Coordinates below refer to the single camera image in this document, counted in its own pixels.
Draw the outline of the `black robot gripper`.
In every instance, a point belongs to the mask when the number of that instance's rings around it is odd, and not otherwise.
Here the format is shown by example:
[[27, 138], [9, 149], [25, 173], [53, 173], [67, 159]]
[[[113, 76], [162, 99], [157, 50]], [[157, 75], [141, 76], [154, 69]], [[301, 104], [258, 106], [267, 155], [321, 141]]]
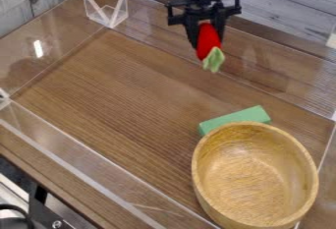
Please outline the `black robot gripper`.
[[165, 8], [167, 25], [183, 25], [193, 48], [198, 42], [198, 21], [210, 21], [218, 40], [222, 40], [226, 19], [241, 13], [239, 0], [174, 0]]

